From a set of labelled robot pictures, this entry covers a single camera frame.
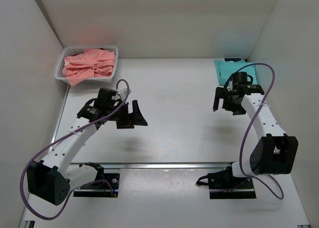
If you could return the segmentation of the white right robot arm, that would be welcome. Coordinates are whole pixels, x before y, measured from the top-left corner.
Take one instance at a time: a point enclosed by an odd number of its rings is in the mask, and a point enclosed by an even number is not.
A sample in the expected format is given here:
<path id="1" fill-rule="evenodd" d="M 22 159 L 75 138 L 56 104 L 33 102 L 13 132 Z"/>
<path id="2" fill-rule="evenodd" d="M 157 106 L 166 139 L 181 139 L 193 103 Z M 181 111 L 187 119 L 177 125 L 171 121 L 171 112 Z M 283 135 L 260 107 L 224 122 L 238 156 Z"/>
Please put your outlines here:
<path id="1" fill-rule="evenodd" d="M 233 115 L 248 115 L 251 120 L 248 127 L 255 130 L 258 143 L 248 157 L 240 151 L 238 162 L 222 171 L 207 174 L 205 178 L 208 181 L 198 179 L 196 185 L 224 192 L 242 187 L 258 175 L 291 172 L 299 143 L 277 123 L 266 103 L 266 95 L 260 85 L 253 84 L 253 77 L 246 72 L 233 73 L 224 87 L 216 88 L 213 111 L 218 110 L 222 100 L 224 110 Z"/>

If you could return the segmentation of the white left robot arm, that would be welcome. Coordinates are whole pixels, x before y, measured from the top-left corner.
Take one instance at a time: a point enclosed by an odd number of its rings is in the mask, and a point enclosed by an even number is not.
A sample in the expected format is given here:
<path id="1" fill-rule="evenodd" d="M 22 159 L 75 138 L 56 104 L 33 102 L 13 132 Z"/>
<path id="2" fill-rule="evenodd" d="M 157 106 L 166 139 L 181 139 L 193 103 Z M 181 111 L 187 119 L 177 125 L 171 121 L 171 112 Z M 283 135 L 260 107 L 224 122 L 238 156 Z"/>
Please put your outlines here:
<path id="1" fill-rule="evenodd" d="M 71 126 L 70 137 L 57 143 L 40 161 L 33 161 L 28 166 L 28 191 L 53 204 L 60 205 L 72 189 L 90 183 L 99 187 L 104 183 L 101 165 L 86 162 L 76 169 L 70 169 L 75 155 L 107 121 L 114 121 L 118 129 L 133 129 L 146 126 L 138 101 L 132 101 L 133 110 L 125 100 L 128 89 L 113 90 L 101 88 L 96 98 L 90 99 L 77 113 Z"/>

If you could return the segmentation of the teal t shirt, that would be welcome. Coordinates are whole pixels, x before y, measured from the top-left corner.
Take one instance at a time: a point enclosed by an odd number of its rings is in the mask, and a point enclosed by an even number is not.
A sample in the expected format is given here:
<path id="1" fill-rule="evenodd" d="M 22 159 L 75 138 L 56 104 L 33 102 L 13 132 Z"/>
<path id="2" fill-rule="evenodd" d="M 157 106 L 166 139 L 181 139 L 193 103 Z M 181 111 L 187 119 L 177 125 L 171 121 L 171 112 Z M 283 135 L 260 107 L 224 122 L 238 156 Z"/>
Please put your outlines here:
<path id="1" fill-rule="evenodd" d="M 238 69 L 250 64 L 245 62 L 244 60 L 237 62 L 215 60 L 214 63 L 217 73 L 218 84 L 220 86 L 223 86 L 227 79 Z M 253 84 L 258 84 L 255 73 L 255 66 L 246 67 L 242 70 L 242 72 L 246 72 L 248 75 L 252 76 Z"/>

